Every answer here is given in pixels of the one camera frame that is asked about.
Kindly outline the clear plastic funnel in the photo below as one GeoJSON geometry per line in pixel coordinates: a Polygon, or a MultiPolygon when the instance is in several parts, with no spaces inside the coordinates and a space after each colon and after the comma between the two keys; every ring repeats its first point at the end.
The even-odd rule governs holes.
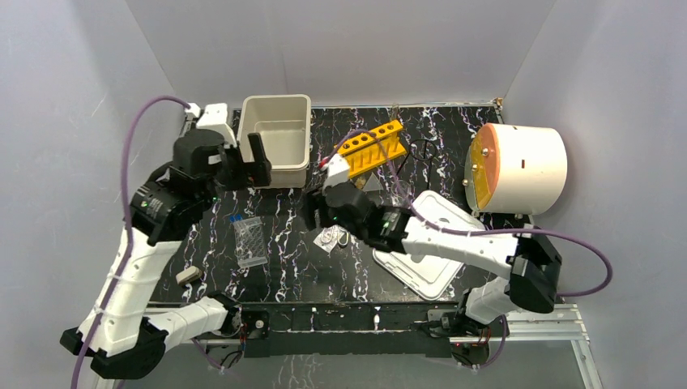
{"type": "Polygon", "coordinates": [[[384,185],[381,183],[379,178],[375,174],[371,174],[365,185],[363,186],[364,192],[379,192],[385,189],[384,185]]]}

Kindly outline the clear glass beaker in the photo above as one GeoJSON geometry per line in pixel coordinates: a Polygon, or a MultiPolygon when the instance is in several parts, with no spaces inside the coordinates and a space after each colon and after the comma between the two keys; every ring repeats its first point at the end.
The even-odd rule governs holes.
{"type": "Polygon", "coordinates": [[[400,180],[398,184],[390,186],[390,201],[395,207],[409,207],[412,203],[412,186],[409,182],[400,180]]]}

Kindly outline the black wire ring stand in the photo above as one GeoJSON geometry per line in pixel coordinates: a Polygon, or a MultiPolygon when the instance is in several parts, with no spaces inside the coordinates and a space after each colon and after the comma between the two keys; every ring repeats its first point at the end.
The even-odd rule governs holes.
{"type": "Polygon", "coordinates": [[[438,146],[431,139],[413,139],[409,143],[407,154],[396,169],[396,174],[400,174],[409,158],[415,161],[424,162],[426,163],[425,188],[429,190],[431,187],[433,162],[436,159],[437,152],[438,146]]]}

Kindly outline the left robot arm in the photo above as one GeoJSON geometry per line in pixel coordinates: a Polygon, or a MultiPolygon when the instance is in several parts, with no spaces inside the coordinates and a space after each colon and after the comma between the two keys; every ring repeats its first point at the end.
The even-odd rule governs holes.
{"type": "Polygon", "coordinates": [[[163,270],[219,190],[244,190],[271,181],[271,162],[258,134],[248,137],[252,160],[214,130],[177,139],[173,158],[154,170],[125,207],[122,239],[92,311],[62,333],[61,345],[104,379],[135,380],[151,373],[179,344],[241,330],[236,302],[220,292],[164,314],[145,311],[163,270]]]}

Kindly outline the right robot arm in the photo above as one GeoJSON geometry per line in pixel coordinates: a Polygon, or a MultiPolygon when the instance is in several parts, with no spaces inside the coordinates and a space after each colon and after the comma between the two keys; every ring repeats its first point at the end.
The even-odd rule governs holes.
{"type": "Polygon", "coordinates": [[[463,295],[456,323],[468,336],[513,310],[553,312],[561,258],[538,229],[486,230],[431,190],[416,201],[430,207],[428,215],[379,205],[346,182],[307,192],[303,213],[308,229],[338,225],[378,252],[449,259],[494,274],[493,280],[463,295]]]}

